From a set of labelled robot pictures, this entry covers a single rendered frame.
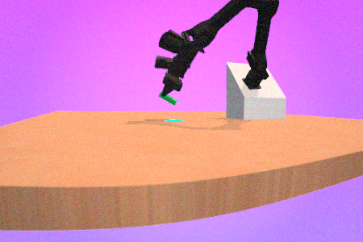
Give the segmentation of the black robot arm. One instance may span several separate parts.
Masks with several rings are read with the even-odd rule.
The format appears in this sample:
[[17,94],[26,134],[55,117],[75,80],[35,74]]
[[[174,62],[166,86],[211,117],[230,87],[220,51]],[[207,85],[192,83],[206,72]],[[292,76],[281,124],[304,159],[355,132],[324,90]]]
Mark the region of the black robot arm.
[[[257,9],[258,20],[255,42],[251,51],[248,51],[246,60],[250,70],[242,80],[250,90],[260,89],[260,83],[268,78],[267,49],[271,19],[277,13],[279,0],[231,0],[225,4],[210,19],[198,23],[189,30],[180,34],[171,29],[163,34],[159,41],[159,47],[167,52],[178,54],[183,60],[193,62],[198,52],[204,54],[204,49],[210,45],[216,37],[219,29],[236,17],[245,7]],[[192,36],[193,41],[190,40]],[[156,69],[167,69],[171,73],[175,64],[174,58],[156,56]]]

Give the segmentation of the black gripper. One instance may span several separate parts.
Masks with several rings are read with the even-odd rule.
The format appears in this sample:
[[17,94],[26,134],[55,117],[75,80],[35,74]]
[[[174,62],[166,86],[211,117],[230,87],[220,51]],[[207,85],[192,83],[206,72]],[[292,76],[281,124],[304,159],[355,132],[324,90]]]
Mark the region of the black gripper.
[[[165,76],[162,83],[165,84],[161,96],[165,96],[176,90],[179,92],[182,88],[182,80],[185,76],[187,69],[190,68],[192,63],[183,60],[178,54],[174,58],[174,66],[171,73],[165,71]],[[181,79],[180,79],[180,78]]]

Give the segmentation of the green rectangular post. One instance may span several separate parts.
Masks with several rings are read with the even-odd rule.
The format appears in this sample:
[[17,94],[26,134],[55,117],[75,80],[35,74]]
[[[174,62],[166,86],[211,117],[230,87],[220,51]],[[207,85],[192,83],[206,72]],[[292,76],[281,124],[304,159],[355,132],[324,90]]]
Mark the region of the green rectangular post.
[[159,96],[158,96],[158,97],[163,98],[165,101],[167,101],[167,102],[169,102],[169,103],[171,103],[171,104],[173,104],[173,105],[175,105],[175,104],[176,104],[176,102],[177,102],[177,100],[176,100],[176,99],[174,99],[174,98],[172,98],[172,97],[170,97],[170,96],[168,96],[168,95],[165,95],[165,96],[163,97],[163,96],[161,96],[161,93],[162,93],[162,91],[159,93]]

